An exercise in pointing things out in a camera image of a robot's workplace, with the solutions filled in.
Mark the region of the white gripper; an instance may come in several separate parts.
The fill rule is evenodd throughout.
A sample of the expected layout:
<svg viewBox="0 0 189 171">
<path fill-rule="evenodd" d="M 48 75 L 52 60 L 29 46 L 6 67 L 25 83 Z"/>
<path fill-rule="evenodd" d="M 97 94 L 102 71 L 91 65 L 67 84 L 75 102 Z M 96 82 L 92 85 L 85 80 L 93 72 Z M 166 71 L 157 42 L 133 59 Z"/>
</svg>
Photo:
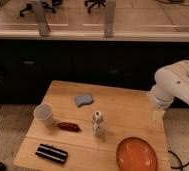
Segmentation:
<svg viewBox="0 0 189 171">
<path fill-rule="evenodd" d="M 172 104 L 172 96 L 157 85 L 154 85 L 147 95 L 155 108 L 152 112 L 151 121 L 153 124 L 159 123 L 163 120 L 164 109 L 167 109 Z"/>
</svg>

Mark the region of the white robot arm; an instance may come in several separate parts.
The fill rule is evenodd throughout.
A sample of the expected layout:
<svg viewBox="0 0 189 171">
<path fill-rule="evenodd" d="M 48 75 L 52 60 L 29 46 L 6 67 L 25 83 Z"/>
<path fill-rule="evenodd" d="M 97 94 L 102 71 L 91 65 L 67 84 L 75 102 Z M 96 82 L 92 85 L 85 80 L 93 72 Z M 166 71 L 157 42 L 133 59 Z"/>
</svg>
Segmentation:
<svg viewBox="0 0 189 171">
<path fill-rule="evenodd" d="M 152 123 L 163 117 L 175 98 L 189 105 L 189 60 L 159 68 L 154 74 L 154 80 L 155 84 L 147 93 L 153 109 Z"/>
</svg>

